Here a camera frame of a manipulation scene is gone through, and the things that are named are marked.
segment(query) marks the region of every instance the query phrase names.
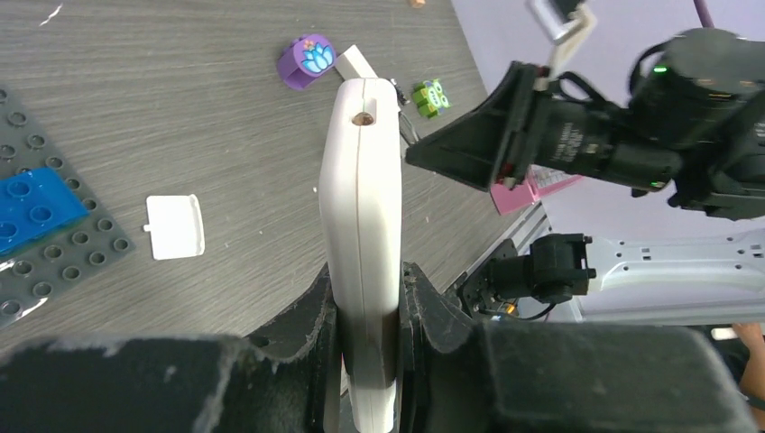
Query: camera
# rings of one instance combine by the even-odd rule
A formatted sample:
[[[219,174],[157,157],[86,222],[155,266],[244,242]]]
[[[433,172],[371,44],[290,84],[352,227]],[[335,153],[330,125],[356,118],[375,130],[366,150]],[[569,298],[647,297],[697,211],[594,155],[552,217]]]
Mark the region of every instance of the camera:
[[[650,47],[631,72],[626,107],[572,72],[535,90],[546,73],[513,62],[479,107],[412,145],[406,162],[482,191],[514,188],[531,164],[623,185],[634,197],[674,182],[672,207],[765,215],[762,42],[704,28]]]

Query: screw hole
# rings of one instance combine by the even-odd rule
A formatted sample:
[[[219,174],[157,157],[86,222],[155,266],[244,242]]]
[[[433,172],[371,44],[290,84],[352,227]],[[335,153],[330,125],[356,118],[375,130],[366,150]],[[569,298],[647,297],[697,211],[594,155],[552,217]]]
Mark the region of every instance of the screw hole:
[[[62,161],[61,158],[56,158],[55,156],[51,156],[50,158],[45,160],[45,166],[54,170],[58,170],[64,166],[64,161]]]
[[[106,263],[106,256],[103,253],[98,253],[98,252],[92,253],[88,257],[88,261],[90,262],[90,264],[94,266],[100,266]]]
[[[69,178],[69,179],[66,180],[66,182],[67,182],[67,186],[69,187],[69,189],[71,189],[73,191],[76,191],[76,190],[79,189],[79,186],[80,186],[79,180],[76,180],[74,178]]]
[[[92,198],[86,198],[82,200],[82,206],[84,206],[87,210],[96,210],[96,207],[98,207],[96,201]]]
[[[0,239],[10,239],[19,233],[18,227],[14,223],[0,223]]]
[[[15,300],[7,300],[0,306],[0,314],[4,316],[15,316],[22,312],[22,304]]]
[[[5,190],[8,192],[8,195],[13,198],[24,198],[32,192],[32,188],[30,188],[29,184],[26,182],[12,182],[5,188]]]
[[[374,116],[363,111],[355,115],[354,118],[351,120],[351,123],[355,124],[356,126],[369,126],[370,124],[374,123]]]
[[[46,281],[38,282],[32,286],[32,295],[35,298],[48,298],[53,293],[53,286]]]
[[[29,219],[34,223],[44,224],[51,221],[53,218],[53,212],[45,206],[36,206],[29,211]]]
[[[66,268],[64,268],[64,271],[61,273],[61,277],[67,281],[74,281],[77,278],[79,278],[81,273],[82,272],[79,271],[79,268],[77,266],[67,266]]]
[[[26,115],[18,111],[14,111],[8,115],[8,123],[13,126],[24,126],[26,124]]]
[[[64,250],[58,245],[48,245],[42,250],[42,256],[48,260],[56,260],[64,255]]]
[[[72,243],[76,245],[84,245],[87,244],[90,240],[90,236],[88,236],[85,232],[77,232],[74,235],[72,235]]]
[[[267,336],[250,336],[250,341],[253,342],[255,347],[266,347],[271,343]]]
[[[38,151],[45,147],[45,137],[42,135],[32,134],[26,137],[26,145],[29,146],[30,149]]]
[[[25,260],[20,260],[14,264],[14,275],[17,277],[26,277],[32,271],[34,271],[34,266]]]
[[[122,251],[126,250],[128,246],[130,246],[130,243],[127,242],[127,239],[120,238],[120,239],[115,240],[114,243],[113,243],[113,247],[119,253],[121,253]]]
[[[96,223],[96,228],[98,228],[98,231],[100,232],[108,232],[115,228],[115,223],[108,219],[99,219]]]

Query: lego stud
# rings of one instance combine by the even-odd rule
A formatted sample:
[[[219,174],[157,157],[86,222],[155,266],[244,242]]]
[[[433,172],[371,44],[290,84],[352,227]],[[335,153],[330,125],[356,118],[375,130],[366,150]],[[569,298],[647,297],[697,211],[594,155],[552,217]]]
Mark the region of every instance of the lego stud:
[[[45,166],[50,169],[58,170],[64,166],[64,161],[62,161],[61,158],[56,158],[55,156],[51,156],[50,158],[45,160]]]
[[[72,243],[74,245],[84,245],[87,244],[89,240],[90,236],[85,232],[77,232],[72,235]]]
[[[67,186],[68,186],[68,187],[69,187],[69,189],[71,189],[72,191],[76,191],[76,190],[78,190],[78,189],[79,189],[79,187],[80,187],[80,183],[79,183],[79,180],[76,180],[76,179],[74,179],[74,178],[69,178],[69,179],[67,179],[67,180],[64,180],[64,181],[67,183]]]
[[[9,146],[7,144],[4,144],[0,146],[0,159],[3,160],[12,160],[16,156],[16,148],[13,146]]]
[[[127,242],[127,239],[119,238],[115,240],[112,243],[112,247],[117,251],[118,253],[121,253],[125,250],[127,250],[127,247],[130,246],[130,243]]]
[[[32,188],[26,182],[11,182],[5,187],[5,192],[13,198],[24,198],[32,192]]]
[[[11,270],[17,277],[27,277],[32,271],[34,271],[34,266],[25,260],[14,263],[14,267]]]
[[[45,206],[35,206],[29,211],[29,219],[33,223],[45,224],[51,221],[51,218],[53,218],[53,212]]]
[[[92,198],[86,198],[82,200],[82,206],[84,206],[87,210],[96,210],[96,207],[98,207],[96,201]]]
[[[351,120],[351,123],[355,124],[356,126],[369,126],[370,124],[374,123],[374,117],[363,111],[355,115]]]
[[[48,245],[42,250],[42,256],[50,261],[59,259],[62,255],[64,255],[64,250],[58,245]]]
[[[10,239],[19,233],[19,227],[7,221],[0,222],[0,239]]]
[[[26,124],[26,115],[18,111],[14,111],[8,114],[7,119],[8,119],[8,123],[11,124],[11,126],[21,127]]]
[[[100,266],[106,263],[106,256],[103,253],[95,252],[88,257],[88,261],[93,266]]]
[[[7,300],[0,305],[0,314],[3,316],[15,316],[22,312],[22,304],[16,300]]]
[[[96,223],[96,228],[99,232],[108,232],[109,230],[115,228],[115,223],[113,223],[111,220],[108,220],[106,218],[99,219]]]
[[[32,296],[37,299],[48,298],[53,293],[53,285],[47,281],[40,281],[32,286]]]
[[[45,147],[45,138],[42,135],[32,134],[26,137],[26,145],[34,151]]]
[[[74,281],[79,278],[80,275],[82,275],[82,272],[77,266],[67,266],[61,271],[61,278],[66,281]]]

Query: wood grain surface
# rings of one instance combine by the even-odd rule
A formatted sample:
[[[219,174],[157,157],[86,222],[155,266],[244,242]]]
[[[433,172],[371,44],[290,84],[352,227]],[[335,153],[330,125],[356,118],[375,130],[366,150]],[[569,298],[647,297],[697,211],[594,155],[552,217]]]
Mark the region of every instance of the wood grain surface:
[[[58,6],[58,13],[41,25]],[[137,251],[0,331],[0,352],[43,334],[245,334],[325,261],[314,190],[341,78],[286,88],[275,61],[303,33],[356,43],[409,88],[441,78],[454,104],[486,96],[448,0],[65,0],[0,4],[0,80],[23,99]],[[407,112],[413,117],[411,107]],[[450,283],[514,220],[487,195],[404,172],[404,252]],[[155,262],[152,194],[196,194],[207,250]]]

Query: white plastic piece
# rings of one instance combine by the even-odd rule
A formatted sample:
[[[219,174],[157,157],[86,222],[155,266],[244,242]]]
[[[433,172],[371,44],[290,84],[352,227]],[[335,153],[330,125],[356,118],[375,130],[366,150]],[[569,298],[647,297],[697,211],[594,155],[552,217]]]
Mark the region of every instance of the white plastic piece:
[[[551,9],[541,6],[546,4],[548,4],[547,0],[530,0],[529,2],[531,11],[555,43],[548,60],[550,74],[546,78],[537,80],[534,86],[537,90],[547,89],[549,81],[561,73],[597,25],[597,18],[592,9],[587,4],[580,3],[572,13],[572,20],[561,27],[556,27],[549,20],[552,16]]]
[[[340,86],[318,199],[355,427],[393,429],[401,279],[398,100],[381,78]],[[367,113],[368,125],[355,119]]]
[[[372,66],[366,61],[364,55],[359,51],[358,47],[351,45],[351,48],[346,52],[340,54],[335,61],[335,69],[344,80],[353,78],[377,78],[377,74],[374,73]]]
[[[149,196],[149,224],[154,260],[182,259],[205,252],[205,229],[197,196]]]
[[[712,339],[716,341],[733,340],[734,338],[737,338],[737,335],[731,327],[718,327],[712,329]]]

